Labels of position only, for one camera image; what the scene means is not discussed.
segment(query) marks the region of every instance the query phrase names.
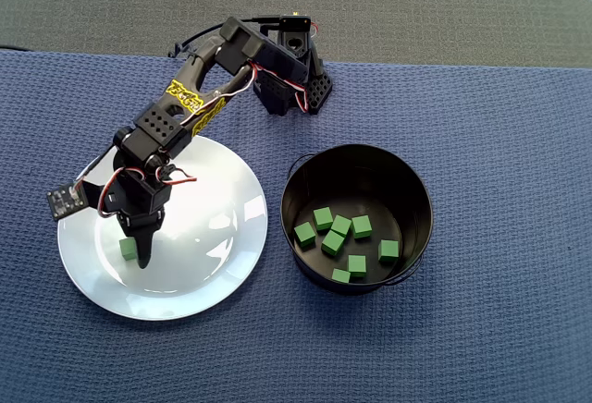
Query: green cube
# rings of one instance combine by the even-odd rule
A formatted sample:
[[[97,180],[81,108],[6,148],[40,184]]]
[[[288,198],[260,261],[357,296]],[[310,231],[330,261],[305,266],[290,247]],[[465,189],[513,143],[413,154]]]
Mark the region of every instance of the green cube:
[[[121,249],[121,256],[128,262],[138,257],[138,248],[136,247],[136,238],[128,237],[119,241],[119,248]]]
[[[333,224],[333,215],[328,207],[313,211],[316,230],[327,230]]]
[[[372,234],[372,226],[370,226],[370,218],[368,215],[356,216],[351,219],[351,231],[354,238],[370,237]]]
[[[329,230],[329,233],[323,240],[323,245],[321,246],[321,249],[329,255],[331,255],[332,257],[334,257],[337,254],[337,252],[339,252],[339,249],[341,249],[341,246],[343,246],[343,241],[345,241],[344,237],[342,237],[337,232]]]
[[[331,279],[340,281],[341,283],[350,282],[350,273],[348,271],[342,271],[341,269],[333,269],[333,276]]]
[[[378,245],[378,260],[384,263],[396,262],[399,259],[399,241],[383,239]]]
[[[346,235],[348,235],[348,231],[350,230],[351,225],[352,220],[348,220],[347,218],[341,215],[335,215],[335,220],[333,220],[331,230],[345,237]]]
[[[296,232],[296,239],[298,240],[298,244],[300,244],[301,248],[315,242],[316,233],[308,221],[304,224],[294,227],[294,232]]]
[[[350,255],[348,257],[348,271],[351,276],[366,275],[366,257],[363,255]]]

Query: robotic arm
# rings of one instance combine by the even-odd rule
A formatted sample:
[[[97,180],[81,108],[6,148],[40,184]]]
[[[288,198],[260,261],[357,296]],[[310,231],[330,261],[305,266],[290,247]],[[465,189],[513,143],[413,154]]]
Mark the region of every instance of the robotic arm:
[[[171,160],[233,96],[254,82],[255,93],[270,113],[283,115],[294,102],[305,112],[318,112],[332,83],[316,56],[310,19],[260,19],[265,23],[261,32],[229,18],[219,36],[190,53],[162,96],[134,119],[134,127],[116,132],[115,172],[104,186],[84,177],[113,146],[77,180],[48,192],[54,219],[86,207],[96,209],[102,217],[116,215],[124,234],[135,239],[138,265],[143,269],[150,262],[153,234],[165,219],[165,203],[173,185],[196,179],[185,174],[187,178],[173,181],[170,175],[182,170]],[[270,29],[278,30],[278,44],[266,36]],[[200,92],[206,73],[216,64],[233,78],[212,91]]]

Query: blue fabric surface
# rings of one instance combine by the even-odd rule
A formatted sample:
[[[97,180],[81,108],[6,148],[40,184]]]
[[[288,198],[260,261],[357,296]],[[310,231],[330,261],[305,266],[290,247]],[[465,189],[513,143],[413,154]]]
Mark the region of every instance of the blue fabric surface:
[[[591,70],[330,63],[319,116],[237,96],[203,134],[261,181],[262,258],[210,311],[137,322],[69,281],[44,193],[180,64],[0,53],[2,401],[590,401]],[[279,223],[291,163],[349,142],[402,157],[435,211],[416,275],[353,298],[301,275]]]

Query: gray floor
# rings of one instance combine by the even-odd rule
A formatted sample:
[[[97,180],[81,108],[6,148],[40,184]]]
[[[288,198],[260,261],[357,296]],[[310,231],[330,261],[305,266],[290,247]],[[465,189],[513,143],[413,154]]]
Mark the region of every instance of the gray floor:
[[[329,60],[592,67],[592,0],[0,0],[0,43],[164,55],[228,15],[293,10]]]

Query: white plate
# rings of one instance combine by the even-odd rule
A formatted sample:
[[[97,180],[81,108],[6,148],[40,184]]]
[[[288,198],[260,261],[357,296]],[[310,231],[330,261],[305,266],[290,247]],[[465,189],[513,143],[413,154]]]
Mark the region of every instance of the white plate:
[[[87,176],[104,184],[115,149]],[[204,311],[234,292],[255,267],[267,235],[267,206],[257,177],[237,154],[195,137],[175,160],[198,178],[173,187],[145,269],[126,262],[117,219],[86,209],[60,220],[62,262],[80,291],[113,313],[172,320]]]

